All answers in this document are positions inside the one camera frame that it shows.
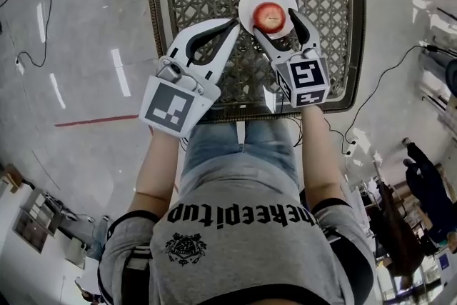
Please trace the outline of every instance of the apple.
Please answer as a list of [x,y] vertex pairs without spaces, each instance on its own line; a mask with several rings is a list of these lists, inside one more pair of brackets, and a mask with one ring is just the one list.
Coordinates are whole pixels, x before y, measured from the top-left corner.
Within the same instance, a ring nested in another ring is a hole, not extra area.
[[276,3],[261,3],[253,13],[254,24],[266,34],[275,34],[284,27],[286,13]]

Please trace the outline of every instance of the sneaker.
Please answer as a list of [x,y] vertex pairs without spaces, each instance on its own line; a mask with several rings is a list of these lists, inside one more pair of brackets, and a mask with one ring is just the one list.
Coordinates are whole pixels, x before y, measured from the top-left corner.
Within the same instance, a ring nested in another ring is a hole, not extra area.
[[411,159],[404,159],[403,160],[403,165],[406,167],[406,168],[409,168],[410,166],[414,165],[413,161]]
[[408,145],[411,143],[412,141],[409,139],[409,137],[405,137],[403,140],[401,140],[401,143],[407,148]]

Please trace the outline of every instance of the concrete floor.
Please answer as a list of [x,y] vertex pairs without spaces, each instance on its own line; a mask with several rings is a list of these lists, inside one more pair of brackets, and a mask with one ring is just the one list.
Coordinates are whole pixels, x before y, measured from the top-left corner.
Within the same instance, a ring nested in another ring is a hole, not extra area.
[[[47,14],[49,0],[10,0],[0,9],[4,28],[0,35],[0,159],[15,164],[28,180],[76,213],[116,218],[133,195],[149,144],[148,127],[137,119],[55,125],[138,114],[151,60],[157,56],[148,1],[53,0],[46,64],[38,69],[24,59],[22,76],[14,65],[18,52],[26,49],[36,62],[42,60],[40,3]],[[381,72],[396,64],[432,26],[449,27],[434,14],[436,4],[456,10],[455,3],[367,0],[357,102],[349,112],[328,116],[334,129],[344,132],[348,128]],[[416,96],[418,74],[413,52],[401,68],[386,75],[355,124],[384,158],[384,171],[394,184],[404,180],[401,160],[405,153],[399,146],[403,137],[416,141],[434,161],[439,161],[450,140],[433,109]],[[290,127],[296,139],[296,125],[291,122]],[[340,137],[333,134],[333,140],[340,149]],[[299,150],[297,159],[301,158]],[[356,154],[369,166],[366,156]],[[371,173],[352,161],[348,165],[358,175]]]

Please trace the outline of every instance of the white plate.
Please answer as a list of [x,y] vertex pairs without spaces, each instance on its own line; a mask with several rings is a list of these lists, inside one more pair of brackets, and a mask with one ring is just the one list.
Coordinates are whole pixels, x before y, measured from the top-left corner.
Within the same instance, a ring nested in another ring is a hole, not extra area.
[[269,34],[271,39],[279,39],[287,35],[290,31],[292,31],[293,23],[291,21],[291,17],[288,15],[288,9],[292,8],[298,10],[296,0],[240,0],[240,4],[238,5],[238,15],[240,17],[241,24],[243,27],[252,34],[254,20],[252,15],[254,10],[259,4],[262,3],[276,3],[278,4],[286,13],[286,23],[282,30],[275,34]]

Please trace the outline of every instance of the woven wicker table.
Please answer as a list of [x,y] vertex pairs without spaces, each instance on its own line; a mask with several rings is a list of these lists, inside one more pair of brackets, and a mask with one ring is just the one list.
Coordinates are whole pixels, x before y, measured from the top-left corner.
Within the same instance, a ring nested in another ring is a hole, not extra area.
[[[177,33],[211,18],[238,17],[239,0],[149,0],[159,56]],[[356,99],[365,34],[365,0],[297,0],[298,10],[316,26],[326,57],[331,90],[326,112],[347,111]],[[294,32],[278,40],[298,46]],[[205,57],[211,44],[199,52]],[[221,97],[201,122],[271,119],[295,116],[275,82],[268,59],[252,36],[241,30],[236,47],[219,82]]]

